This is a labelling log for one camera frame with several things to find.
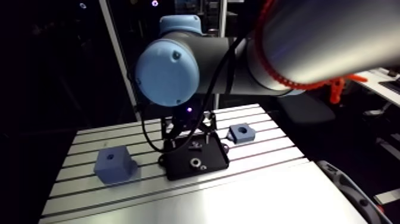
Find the light blue cap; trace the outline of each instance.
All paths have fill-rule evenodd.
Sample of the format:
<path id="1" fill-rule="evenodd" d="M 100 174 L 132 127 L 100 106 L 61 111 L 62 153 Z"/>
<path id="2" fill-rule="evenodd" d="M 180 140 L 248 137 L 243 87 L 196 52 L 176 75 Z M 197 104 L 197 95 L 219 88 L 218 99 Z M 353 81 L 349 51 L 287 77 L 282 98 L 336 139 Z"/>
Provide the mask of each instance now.
<path id="1" fill-rule="evenodd" d="M 197 15 L 165 15 L 160 19 L 161 35 L 181 30 L 203 35 L 201 32 L 201 20 Z"/>
<path id="2" fill-rule="evenodd" d="M 174 107 L 189 100 L 199 86 L 199 67 L 182 44 L 159 39 L 150 44 L 136 65 L 136 83 L 152 102 Z"/>

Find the black chair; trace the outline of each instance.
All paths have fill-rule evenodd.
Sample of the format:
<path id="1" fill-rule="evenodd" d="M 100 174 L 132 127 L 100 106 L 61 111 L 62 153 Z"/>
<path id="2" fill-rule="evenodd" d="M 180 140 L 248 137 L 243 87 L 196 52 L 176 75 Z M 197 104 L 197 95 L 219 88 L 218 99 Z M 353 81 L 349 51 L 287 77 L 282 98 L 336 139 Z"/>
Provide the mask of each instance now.
<path id="1" fill-rule="evenodd" d="M 277 99 L 292 123 L 301 126 L 314 126 L 333 121 L 334 112 L 321 100 L 303 93 Z"/>

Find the bolt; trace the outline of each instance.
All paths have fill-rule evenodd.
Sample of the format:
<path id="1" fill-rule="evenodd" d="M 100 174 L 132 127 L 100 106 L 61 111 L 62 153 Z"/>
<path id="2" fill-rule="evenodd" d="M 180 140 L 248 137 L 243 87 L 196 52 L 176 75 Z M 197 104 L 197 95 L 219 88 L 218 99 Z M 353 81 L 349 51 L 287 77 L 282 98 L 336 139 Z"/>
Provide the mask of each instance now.
<path id="1" fill-rule="evenodd" d="M 181 54 L 177 51 L 174 51 L 172 53 L 172 58 L 174 58 L 175 60 L 178 60 L 180 58 Z"/>
<path id="2" fill-rule="evenodd" d="M 85 10 L 87 8 L 87 6 L 84 3 L 80 3 L 79 7 L 83 10 Z"/>

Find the blue block with hole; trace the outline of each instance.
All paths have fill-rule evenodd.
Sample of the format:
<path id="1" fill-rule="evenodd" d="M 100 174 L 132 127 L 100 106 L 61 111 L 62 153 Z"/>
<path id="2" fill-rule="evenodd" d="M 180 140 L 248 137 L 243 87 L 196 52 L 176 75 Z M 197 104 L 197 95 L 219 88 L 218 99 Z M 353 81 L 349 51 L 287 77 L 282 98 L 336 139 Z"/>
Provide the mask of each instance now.
<path id="1" fill-rule="evenodd" d="M 126 181 L 138 169 L 125 146 L 104 148 L 99 151 L 94 172 L 105 184 Z"/>
<path id="2" fill-rule="evenodd" d="M 228 139 L 235 144 L 251 142 L 255 139 L 255 131 L 248 124 L 231 125 L 229 127 Z"/>

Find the white vertical post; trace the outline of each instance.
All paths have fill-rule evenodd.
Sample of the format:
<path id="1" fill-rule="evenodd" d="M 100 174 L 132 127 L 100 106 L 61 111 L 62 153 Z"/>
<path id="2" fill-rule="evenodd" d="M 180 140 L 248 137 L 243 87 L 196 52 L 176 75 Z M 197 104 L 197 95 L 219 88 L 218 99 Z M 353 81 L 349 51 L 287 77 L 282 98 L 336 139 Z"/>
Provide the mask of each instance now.
<path id="1" fill-rule="evenodd" d="M 137 104 L 136 98 L 133 93 L 133 89 L 130 84 L 130 81 L 127 77 L 128 72 L 126 69 L 124 58 L 122 56 L 118 37 L 117 37 L 117 34 L 115 33 L 114 23 L 111 18 L 110 9 L 108 8 L 107 0 L 99 0 L 99 3 L 100 3 L 101 11 L 104 16 L 105 24 L 107 26 L 108 34 L 110 35 L 112 47 L 114 48 L 115 56 L 117 57 L 118 65 L 120 66 L 122 78 L 124 80 L 125 87 L 128 92 L 130 103 L 131 103 L 132 107 L 135 107 Z M 137 121 L 140 121 L 140 115 L 137 111 L 135 111 L 135 117 L 136 117 Z"/>
<path id="2" fill-rule="evenodd" d="M 219 37 L 225 37 L 226 30 L 226 14 L 228 10 L 228 0 L 221 0 L 220 4 L 220 31 Z M 220 105 L 220 94 L 215 94 L 214 96 L 214 110 L 218 110 Z"/>

